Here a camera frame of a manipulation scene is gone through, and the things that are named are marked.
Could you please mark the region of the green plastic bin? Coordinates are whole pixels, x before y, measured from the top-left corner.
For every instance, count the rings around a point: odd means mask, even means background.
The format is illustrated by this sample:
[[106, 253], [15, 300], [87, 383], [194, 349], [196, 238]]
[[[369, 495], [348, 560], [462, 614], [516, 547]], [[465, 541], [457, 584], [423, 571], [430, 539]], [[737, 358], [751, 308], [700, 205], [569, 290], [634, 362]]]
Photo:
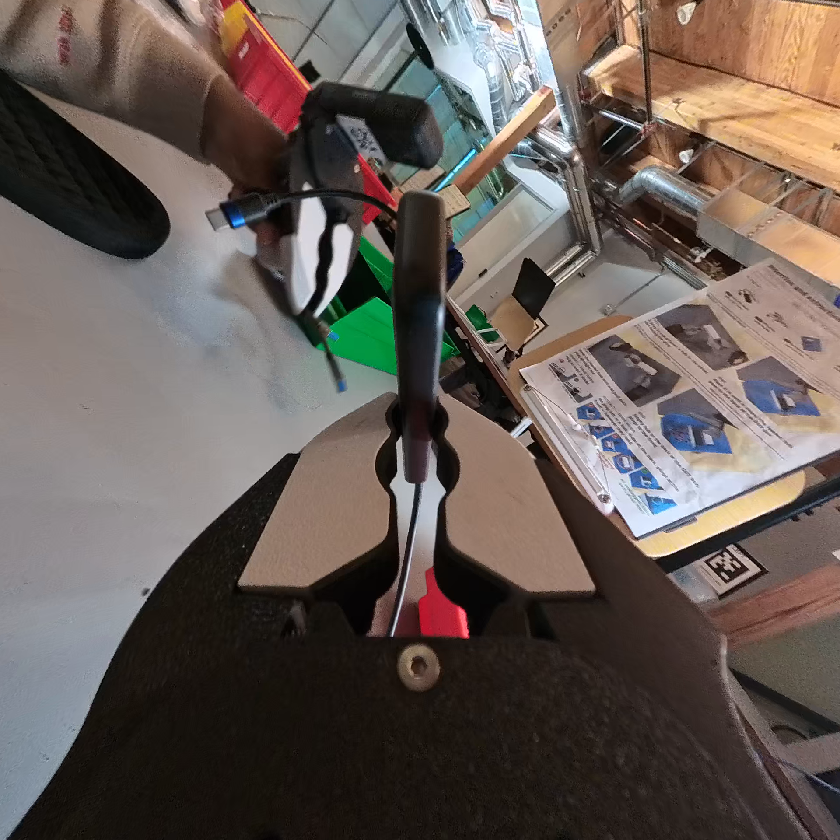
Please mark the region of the green plastic bin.
[[322, 318], [331, 328], [336, 356], [395, 375], [392, 273], [392, 261], [361, 238], [358, 255]]

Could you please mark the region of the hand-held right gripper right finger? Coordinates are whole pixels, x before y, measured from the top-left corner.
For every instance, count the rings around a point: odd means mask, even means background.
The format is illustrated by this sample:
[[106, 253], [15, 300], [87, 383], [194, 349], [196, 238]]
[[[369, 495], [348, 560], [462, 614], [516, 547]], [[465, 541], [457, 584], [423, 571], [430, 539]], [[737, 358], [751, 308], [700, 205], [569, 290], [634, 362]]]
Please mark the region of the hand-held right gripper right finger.
[[529, 451], [449, 395], [437, 454], [445, 487], [434, 569], [450, 599], [481, 585], [533, 599], [587, 597], [595, 584]]

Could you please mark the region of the person's left hand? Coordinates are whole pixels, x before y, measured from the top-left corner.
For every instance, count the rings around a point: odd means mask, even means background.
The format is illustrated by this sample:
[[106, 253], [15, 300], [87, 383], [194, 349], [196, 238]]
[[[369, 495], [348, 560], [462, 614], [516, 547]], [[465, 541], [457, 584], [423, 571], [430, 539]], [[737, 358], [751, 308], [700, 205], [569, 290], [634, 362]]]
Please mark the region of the person's left hand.
[[226, 77], [217, 77], [204, 103], [204, 159], [231, 182], [228, 199], [289, 191], [288, 140]]

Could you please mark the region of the silver ventilation duct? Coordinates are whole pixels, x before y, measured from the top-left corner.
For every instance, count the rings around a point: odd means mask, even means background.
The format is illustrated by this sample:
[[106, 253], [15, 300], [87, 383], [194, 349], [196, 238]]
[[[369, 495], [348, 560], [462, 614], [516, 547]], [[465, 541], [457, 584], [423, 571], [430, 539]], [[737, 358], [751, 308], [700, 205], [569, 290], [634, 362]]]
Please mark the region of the silver ventilation duct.
[[542, 86], [552, 88], [556, 110], [512, 152], [526, 160], [550, 164], [560, 177], [575, 233], [574, 244], [549, 269], [561, 283], [600, 255], [602, 233], [593, 194], [613, 207], [653, 196], [696, 220], [710, 196], [686, 178], [651, 165], [617, 185], [600, 171], [591, 171], [591, 134], [584, 121], [581, 72], [592, 52], [581, 47], [578, 2], [536, 2], [541, 36], [530, 27], [520, 2], [399, 2], [407, 23], [422, 33], [434, 58], [449, 58], [466, 43], [471, 58], [459, 68], [474, 67], [486, 80], [493, 139]]

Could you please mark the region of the wooden post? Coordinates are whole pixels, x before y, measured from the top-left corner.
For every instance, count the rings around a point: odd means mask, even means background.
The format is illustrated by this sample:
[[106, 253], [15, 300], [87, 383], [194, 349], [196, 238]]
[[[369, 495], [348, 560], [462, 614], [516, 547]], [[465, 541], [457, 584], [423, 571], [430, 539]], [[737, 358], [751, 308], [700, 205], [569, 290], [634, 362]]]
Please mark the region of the wooden post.
[[458, 171], [453, 184], [467, 196], [505, 157], [556, 110], [553, 90], [542, 86], [501, 131]]

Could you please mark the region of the person's left forearm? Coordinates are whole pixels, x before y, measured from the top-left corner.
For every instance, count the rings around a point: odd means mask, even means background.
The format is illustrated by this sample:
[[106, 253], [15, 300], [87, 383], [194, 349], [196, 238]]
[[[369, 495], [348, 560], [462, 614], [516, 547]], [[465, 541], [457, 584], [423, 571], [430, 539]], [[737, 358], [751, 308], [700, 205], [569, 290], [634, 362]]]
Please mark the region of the person's left forearm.
[[216, 60], [141, 2], [2, 1], [1, 68], [16, 82], [203, 158]]

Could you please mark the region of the black floor lamp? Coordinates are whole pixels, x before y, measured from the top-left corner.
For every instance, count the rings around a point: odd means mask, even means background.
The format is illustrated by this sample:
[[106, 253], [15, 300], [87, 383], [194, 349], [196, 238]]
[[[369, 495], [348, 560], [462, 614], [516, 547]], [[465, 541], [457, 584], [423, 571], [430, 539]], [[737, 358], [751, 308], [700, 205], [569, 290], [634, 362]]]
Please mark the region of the black floor lamp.
[[421, 31], [413, 24], [405, 26], [408, 47], [401, 48], [394, 68], [385, 74], [384, 91], [407, 93], [421, 98], [429, 95], [436, 82], [435, 63]]

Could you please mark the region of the black wrist rest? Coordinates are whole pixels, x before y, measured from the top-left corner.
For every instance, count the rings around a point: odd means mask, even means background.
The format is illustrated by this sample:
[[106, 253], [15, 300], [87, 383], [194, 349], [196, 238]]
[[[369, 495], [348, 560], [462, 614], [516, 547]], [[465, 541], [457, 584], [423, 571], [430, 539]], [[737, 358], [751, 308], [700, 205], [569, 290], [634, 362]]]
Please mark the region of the black wrist rest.
[[106, 255], [145, 259], [171, 232], [159, 198], [57, 112], [1, 73], [1, 195]]

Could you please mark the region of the long red plastic tub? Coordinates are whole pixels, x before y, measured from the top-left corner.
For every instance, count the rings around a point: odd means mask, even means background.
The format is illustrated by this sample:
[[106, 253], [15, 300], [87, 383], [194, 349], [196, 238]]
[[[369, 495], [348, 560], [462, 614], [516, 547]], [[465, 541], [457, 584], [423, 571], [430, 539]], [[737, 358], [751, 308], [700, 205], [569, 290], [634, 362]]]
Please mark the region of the long red plastic tub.
[[397, 13], [395, 2], [226, 1], [216, 31], [236, 88], [291, 134], [311, 88], [370, 68], [375, 35]]

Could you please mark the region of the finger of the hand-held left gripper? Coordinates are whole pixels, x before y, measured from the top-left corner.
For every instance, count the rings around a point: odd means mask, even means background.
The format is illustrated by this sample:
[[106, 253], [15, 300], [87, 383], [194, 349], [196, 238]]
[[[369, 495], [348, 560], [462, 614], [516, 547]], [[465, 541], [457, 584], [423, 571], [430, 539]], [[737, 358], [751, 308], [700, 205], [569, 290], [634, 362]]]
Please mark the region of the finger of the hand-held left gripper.
[[293, 313], [307, 311], [319, 316], [327, 305], [329, 288], [330, 251], [327, 256], [322, 255], [328, 217], [317, 196], [303, 198], [297, 210], [297, 231], [291, 237], [287, 297]]
[[358, 253], [361, 226], [320, 218], [315, 224], [313, 308], [324, 310], [338, 294]]

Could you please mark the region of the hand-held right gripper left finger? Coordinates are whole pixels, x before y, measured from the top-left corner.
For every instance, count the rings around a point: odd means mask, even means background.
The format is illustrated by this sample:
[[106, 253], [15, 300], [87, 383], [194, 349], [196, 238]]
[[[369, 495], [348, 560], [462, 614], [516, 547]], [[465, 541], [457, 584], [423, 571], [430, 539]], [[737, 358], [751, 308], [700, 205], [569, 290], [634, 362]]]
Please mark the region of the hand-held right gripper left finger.
[[399, 564], [396, 472], [383, 394], [323, 429], [299, 454], [238, 586], [245, 592], [325, 596], [359, 585], [381, 596]]

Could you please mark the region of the small red plastic bin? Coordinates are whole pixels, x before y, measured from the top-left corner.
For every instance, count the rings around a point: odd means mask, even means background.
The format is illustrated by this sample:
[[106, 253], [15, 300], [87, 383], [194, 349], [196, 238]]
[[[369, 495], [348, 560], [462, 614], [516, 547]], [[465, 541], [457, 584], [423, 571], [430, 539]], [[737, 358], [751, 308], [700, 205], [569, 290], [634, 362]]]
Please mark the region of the small red plastic bin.
[[422, 637], [469, 638], [466, 611], [440, 590], [433, 567], [425, 571], [426, 593], [416, 605]]

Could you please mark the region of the printed instruction sheet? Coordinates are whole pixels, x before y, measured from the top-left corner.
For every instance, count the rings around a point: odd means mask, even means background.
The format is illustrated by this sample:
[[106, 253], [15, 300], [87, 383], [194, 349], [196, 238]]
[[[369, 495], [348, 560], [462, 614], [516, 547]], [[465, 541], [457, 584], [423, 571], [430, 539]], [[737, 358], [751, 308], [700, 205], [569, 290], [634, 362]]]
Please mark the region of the printed instruction sheet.
[[644, 539], [838, 454], [838, 290], [767, 260], [520, 376], [584, 492]]

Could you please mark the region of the small marker sign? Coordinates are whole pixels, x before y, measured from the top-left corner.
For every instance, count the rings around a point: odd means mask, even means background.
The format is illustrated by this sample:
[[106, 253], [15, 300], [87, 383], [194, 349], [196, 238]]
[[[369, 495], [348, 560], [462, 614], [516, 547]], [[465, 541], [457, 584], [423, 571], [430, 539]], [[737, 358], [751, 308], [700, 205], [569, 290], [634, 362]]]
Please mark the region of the small marker sign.
[[739, 543], [730, 543], [717, 552], [694, 562], [692, 567], [719, 600], [769, 572]]

